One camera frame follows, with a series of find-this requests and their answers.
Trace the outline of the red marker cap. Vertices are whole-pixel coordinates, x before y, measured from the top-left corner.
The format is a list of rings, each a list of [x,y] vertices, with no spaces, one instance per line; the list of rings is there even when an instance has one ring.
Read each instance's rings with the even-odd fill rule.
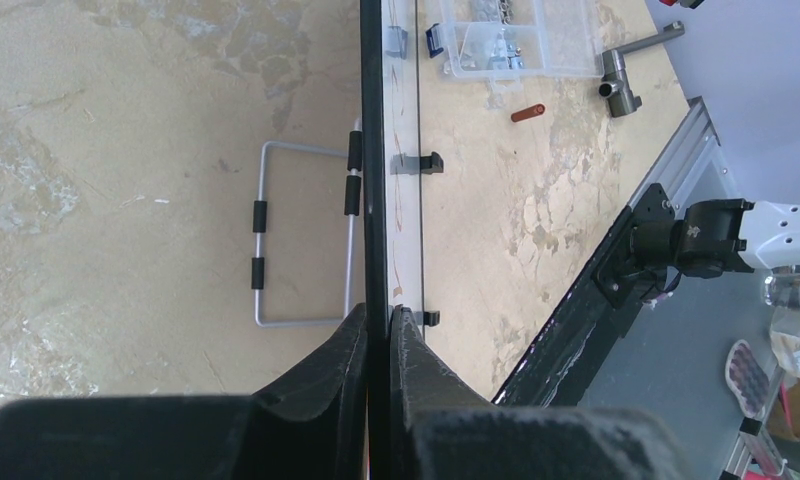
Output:
[[[510,120],[513,123],[523,122],[532,118],[539,117],[546,112],[546,106],[544,104],[534,104],[528,106],[526,108],[520,109],[518,111],[513,112],[510,115]]]

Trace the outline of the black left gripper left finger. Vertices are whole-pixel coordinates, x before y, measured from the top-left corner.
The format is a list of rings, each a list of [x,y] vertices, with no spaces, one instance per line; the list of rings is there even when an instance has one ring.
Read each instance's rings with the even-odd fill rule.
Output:
[[[47,398],[0,409],[0,479],[360,479],[366,309],[250,395]]]

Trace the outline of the white whiteboard black frame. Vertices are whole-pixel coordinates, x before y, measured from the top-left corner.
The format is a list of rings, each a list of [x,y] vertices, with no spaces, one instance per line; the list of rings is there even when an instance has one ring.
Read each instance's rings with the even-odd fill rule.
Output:
[[[424,315],[417,1],[360,4],[369,468],[414,479],[402,369]]]

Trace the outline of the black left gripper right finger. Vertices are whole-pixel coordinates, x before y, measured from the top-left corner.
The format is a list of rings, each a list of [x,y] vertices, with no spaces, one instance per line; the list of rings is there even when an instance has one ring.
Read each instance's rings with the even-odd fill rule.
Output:
[[[391,316],[394,479],[686,479],[670,431],[630,409],[496,406],[424,342],[412,311]]]

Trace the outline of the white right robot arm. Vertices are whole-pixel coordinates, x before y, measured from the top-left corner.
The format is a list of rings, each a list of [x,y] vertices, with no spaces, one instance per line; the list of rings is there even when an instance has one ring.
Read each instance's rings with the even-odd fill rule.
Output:
[[[745,199],[702,201],[681,220],[648,222],[630,234],[640,267],[716,278],[800,265],[800,205]]]

